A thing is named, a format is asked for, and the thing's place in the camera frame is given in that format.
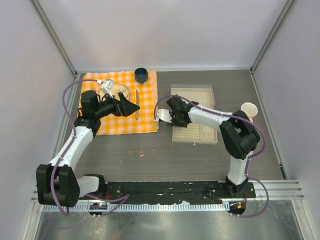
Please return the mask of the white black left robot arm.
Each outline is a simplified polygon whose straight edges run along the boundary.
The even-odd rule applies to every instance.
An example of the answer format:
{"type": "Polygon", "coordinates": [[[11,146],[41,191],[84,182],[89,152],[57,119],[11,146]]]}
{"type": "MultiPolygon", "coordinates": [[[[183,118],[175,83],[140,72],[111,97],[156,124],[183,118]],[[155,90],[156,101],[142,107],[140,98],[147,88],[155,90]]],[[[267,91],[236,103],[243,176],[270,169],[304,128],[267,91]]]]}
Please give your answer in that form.
{"type": "Polygon", "coordinates": [[[48,164],[41,164],[36,169],[37,197],[42,205],[71,208],[87,194],[103,193],[106,189],[103,175],[86,174],[76,178],[78,161],[96,136],[101,118],[108,115],[128,117],[140,109],[121,92],[118,98],[108,96],[102,100],[94,90],[81,94],[80,105],[75,129],[65,145],[48,164]]]}

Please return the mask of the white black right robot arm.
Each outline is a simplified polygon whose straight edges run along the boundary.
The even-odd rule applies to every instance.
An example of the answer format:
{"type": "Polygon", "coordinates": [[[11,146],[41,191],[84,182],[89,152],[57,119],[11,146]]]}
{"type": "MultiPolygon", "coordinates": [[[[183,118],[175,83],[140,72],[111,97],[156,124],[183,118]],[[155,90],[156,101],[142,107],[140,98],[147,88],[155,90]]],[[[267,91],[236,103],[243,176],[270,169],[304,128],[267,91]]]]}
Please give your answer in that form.
{"type": "Polygon", "coordinates": [[[225,191],[231,196],[242,193],[249,180],[249,160],[260,142],[260,136],[247,115],[241,110],[235,113],[215,111],[178,95],[171,95],[166,103],[170,107],[171,126],[186,128],[194,123],[221,133],[225,149],[230,155],[225,191]]]}

